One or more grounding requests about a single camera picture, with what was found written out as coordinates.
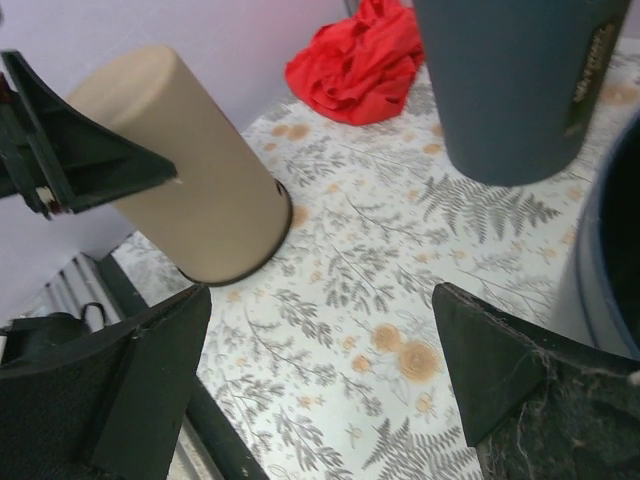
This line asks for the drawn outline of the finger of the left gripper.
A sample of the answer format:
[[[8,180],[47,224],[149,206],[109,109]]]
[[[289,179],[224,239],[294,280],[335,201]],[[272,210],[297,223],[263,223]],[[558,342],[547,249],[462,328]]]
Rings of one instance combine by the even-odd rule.
[[[1,54],[1,195],[49,218],[160,186],[174,164],[90,120],[52,91],[22,54]]]

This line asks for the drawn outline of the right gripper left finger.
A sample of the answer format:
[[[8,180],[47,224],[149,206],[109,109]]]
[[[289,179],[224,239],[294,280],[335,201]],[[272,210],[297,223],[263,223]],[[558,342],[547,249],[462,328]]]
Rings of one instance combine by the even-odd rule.
[[[91,331],[68,314],[1,331],[5,479],[163,479],[211,314],[194,285]]]

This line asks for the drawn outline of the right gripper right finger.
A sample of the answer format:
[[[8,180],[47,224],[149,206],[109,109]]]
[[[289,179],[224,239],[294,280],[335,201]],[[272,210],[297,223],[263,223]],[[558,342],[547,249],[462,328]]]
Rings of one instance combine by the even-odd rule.
[[[441,283],[432,295],[464,436],[486,479],[636,479],[639,363]]]

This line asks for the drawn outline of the beige bin with black rim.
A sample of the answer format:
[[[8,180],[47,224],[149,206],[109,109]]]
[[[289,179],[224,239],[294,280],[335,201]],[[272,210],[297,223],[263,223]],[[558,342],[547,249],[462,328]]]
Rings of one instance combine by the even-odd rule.
[[[191,281],[238,282],[283,244],[293,217],[289,193],[174,49],[122,55],[67,101],[173,163],[176,179],[114,206]]]

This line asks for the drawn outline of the slate blue tapered bin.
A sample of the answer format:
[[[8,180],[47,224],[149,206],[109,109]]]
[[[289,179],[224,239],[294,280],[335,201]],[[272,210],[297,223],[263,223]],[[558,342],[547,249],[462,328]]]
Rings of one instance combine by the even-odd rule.
[[[630,3],[413,4],[449,159],[494,186],[547,179],[578,155]]]

